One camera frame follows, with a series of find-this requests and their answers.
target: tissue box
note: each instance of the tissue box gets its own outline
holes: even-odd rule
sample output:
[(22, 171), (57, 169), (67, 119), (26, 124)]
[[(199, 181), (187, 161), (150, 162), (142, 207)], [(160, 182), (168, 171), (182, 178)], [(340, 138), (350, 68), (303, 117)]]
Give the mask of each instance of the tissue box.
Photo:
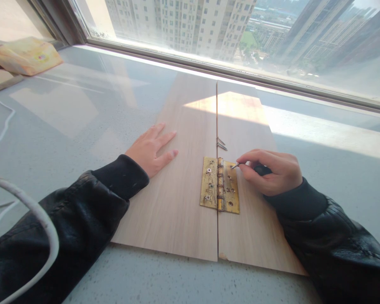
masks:
[(52, 44), (34, 37), (0, 44), (0, 65), (9, 72), (32, 76), (62, 62)]

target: high-rise building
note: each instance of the high-rise building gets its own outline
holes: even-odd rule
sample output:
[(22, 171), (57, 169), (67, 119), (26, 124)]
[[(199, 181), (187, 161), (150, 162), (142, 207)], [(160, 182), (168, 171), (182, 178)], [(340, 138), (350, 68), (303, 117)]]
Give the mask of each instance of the high-rise building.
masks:
[(232, 60), (256, 0), (106, 0), (118, 38)]
[(362, 63), (380, 57), (380, 11), (328, 60), (329, 67)]
[(311, 0), (276, 52), (276, 58), (287, 64), (301, 60), (332, 27), (353, 0)]

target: brass hinge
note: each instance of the brass hinge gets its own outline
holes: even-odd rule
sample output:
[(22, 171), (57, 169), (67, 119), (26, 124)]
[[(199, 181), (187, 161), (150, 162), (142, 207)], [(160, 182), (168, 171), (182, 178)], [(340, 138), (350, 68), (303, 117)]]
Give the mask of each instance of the brass hinge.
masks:
[(238, 180), (234, 163), (205, 157), (201, 180), (200, 205), (239, 214)]

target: black cuff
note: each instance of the black cuff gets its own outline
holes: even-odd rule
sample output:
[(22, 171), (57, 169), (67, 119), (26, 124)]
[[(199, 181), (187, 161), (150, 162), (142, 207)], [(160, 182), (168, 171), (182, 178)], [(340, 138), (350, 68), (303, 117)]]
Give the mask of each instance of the black cuff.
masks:
[(120, 155), (108, 165), (92, 174), (119, 197), (129, 200), (149, 184), (145, 171), (130, 157)]
[(325, 195), (315, 190), (303, 177), (297, 188), (275, 196), (264, 198), (282, 216), (291, 220), (312, 220), (327, 208)]

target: window glass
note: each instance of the window glass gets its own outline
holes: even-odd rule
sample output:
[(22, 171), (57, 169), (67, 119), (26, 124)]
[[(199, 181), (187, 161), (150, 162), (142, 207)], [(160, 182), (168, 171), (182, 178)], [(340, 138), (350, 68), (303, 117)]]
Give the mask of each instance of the window glass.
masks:
[[(380, 102), (380, 0), (74, 3), (94, 38), (199, 55), (248, 73)], [(210, 36), (202, 41), (204, 30)], [(177, 41), (173, 46), (171, 38)]]

